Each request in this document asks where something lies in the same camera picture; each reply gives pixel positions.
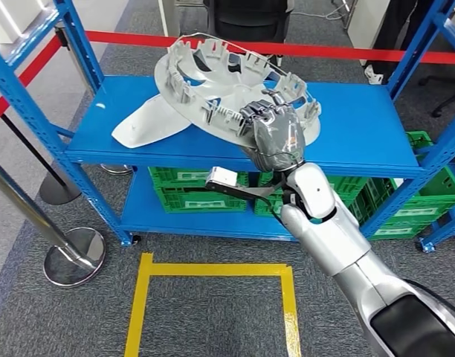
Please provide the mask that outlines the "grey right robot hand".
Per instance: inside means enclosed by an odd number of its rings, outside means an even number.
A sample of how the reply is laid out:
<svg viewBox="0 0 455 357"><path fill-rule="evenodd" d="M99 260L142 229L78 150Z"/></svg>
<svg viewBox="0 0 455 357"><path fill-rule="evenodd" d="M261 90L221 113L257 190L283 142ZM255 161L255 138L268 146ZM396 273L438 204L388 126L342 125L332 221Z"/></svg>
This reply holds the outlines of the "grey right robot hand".
<svg viewBox="0 0 455 357"><path fill-rule="evenodd" d="M279 91L266 89L273 101L255 100L240 113L250 125L254 148L243 150L261 172L282 172L304 162L304 135L295 108Z"/></svg>

